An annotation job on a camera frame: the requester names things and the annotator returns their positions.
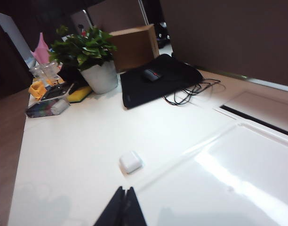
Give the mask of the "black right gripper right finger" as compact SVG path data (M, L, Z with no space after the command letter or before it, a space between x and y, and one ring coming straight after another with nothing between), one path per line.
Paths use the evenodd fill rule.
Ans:
M125 195L123 211L122 211L123 226L145 226L146 221L138 202L136 193L133 187L130 187Z

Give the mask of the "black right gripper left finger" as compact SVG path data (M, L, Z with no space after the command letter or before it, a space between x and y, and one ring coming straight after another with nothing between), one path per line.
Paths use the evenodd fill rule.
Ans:
M94 226L118 226L124 197L125 191L120 186L94 223Z

